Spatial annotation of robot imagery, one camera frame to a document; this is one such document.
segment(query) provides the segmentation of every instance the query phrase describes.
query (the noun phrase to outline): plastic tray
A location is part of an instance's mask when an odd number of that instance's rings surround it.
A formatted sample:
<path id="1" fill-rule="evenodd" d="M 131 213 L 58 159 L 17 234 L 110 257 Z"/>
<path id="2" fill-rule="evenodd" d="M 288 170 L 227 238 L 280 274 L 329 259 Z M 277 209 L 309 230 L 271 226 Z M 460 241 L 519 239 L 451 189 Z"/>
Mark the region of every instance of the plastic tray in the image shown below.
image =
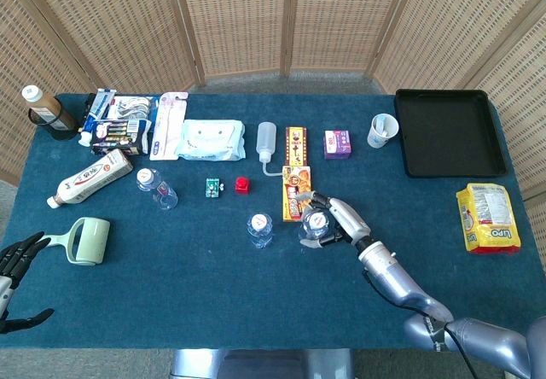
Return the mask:
<path id="1" fill-rule="evenodd" d="M 406 172 L 411 177 L 497 177 L 506 173 L 482 90 L 396 92 Z"/>

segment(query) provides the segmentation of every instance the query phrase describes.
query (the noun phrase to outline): gray carpet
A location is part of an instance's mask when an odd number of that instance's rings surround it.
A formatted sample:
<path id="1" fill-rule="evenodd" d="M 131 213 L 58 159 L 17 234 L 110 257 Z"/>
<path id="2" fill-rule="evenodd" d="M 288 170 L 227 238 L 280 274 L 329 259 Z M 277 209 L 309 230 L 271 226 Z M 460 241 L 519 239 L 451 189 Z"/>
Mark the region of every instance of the gray carpet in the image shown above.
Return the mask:
<path id="1" fill-rule="evenodd" d="M 190 93 L 380 94 L 381 88 L 373 80 L 363 79 L 361 73 L 294 72 L 289 78 L 264 73 L 213 79 L 207 86 L 190 89 Z M 0 182 L 0 241 L 14 197 L 15 188 Z M 166 379 L 172 356 L 173 351 L 168 349 L 3 349 L 0 379 Z M 498 369 L 477 361 L 473 364 L 482 379 L 503 377 Z M 357 351 L 356 372 L 359 379 L 471 378 L 460 355 L 416 350 Z M 256 359 L 246 364 L 231 361 L 221 370 L 220 379 L 296 379 L 299 375 L 293 361 L 279 366 L 278 360 Z"/>

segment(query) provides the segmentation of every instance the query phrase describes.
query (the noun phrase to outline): blue tablecloth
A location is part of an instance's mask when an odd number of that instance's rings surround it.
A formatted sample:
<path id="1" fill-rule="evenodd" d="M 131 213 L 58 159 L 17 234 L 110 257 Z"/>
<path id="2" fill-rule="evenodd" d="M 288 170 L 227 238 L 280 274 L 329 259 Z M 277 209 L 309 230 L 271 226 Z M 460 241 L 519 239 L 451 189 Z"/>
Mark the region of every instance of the blue tablecloth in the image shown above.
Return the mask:
<path id="1" fill-rule="evenodd" d="M 84 99 L 61 95 L 72 111 Z M 302 248 L 298 225 L 282 222 L 281 179 L 262 173 L 255 152 L 257 126 L 265 120 L 278 127 L 270 171 L 280 170 L 284 161 L 284 127 L 306 126 L 315 190 L 355 207 L 375 237 L 456 317 L 525 332 L 546 313 L 546 290 L 502 135 L 508 175 L 492 181 L 511 196 L 522 249 L 516 255 L 477 256 L 465 251 L 455 198 L 471 178 L 409 178 L 397 138 L 383 149 L 366 143 L 372 117 L 393 114 L 393 101 L 393 96 L 190 95 L 188 119 L 245 123 L 246 160 L 131 157 L 132 173 L 81 204 L 56 210 L 46 205 L 47 197 L 97 157 L 77 139 L 56 142 L 38 130 L 4 245 L 37 230 L 64 233 L 82 216 L 107 219 L 112 227 L 102 265 L 70 265 L 59 247 L 40 253 L 9 310 L 13 318 L 45 307 L 55 314 L 37 328 L 0 336 L 0 346 L 408 347 L 402 322 L 410 312 L 372 291 L 354 248 Z M 327 129 L 350 131 L 349 160 L 323 159 Z M 138 190 L 136 172 L 142 167 L 164 173 L 178 193 L 175 209 L 160 211 Z M 235 194 L 237 176 L 251 179 L 251 195 Z M 224 182 L 220 198 L 205 198 L 206 178 Z M 257 211 L 270 214 L 276 233 L 274 244 L 263 250 L 253 247 L 246 231 L 248 216 Z"/>

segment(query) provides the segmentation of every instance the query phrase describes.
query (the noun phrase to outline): red cube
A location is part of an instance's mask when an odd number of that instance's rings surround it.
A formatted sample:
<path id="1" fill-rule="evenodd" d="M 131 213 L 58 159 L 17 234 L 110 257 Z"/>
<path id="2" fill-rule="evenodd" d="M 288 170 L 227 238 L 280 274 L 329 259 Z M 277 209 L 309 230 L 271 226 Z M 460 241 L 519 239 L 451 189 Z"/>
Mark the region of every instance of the red cube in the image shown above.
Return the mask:
<path id="1" fill-rule="evenodd" d="M 250 194 L 250 180 L 246 177 L 238 177 L 235 181 L 236 194 Z"/>

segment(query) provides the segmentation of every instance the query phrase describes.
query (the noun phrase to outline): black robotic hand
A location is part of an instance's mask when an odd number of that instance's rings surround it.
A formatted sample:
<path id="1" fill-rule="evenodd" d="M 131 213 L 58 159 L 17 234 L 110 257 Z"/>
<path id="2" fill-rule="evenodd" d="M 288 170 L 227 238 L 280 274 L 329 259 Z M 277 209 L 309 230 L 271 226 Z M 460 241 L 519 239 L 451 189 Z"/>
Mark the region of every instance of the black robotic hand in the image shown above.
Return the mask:
<path id="1" fill-rule="evenodd" d="M 33 318 L 7 320 L 8 303 L 19 287 L 20 280 L 36 254 L 49 244 L 49 238 L 40 241 L 43 236 L 44 233 L 39 232 L 0 251 L 0 334 L 40 325 L 53 313 L 53 309 L 48 308 Z"/>

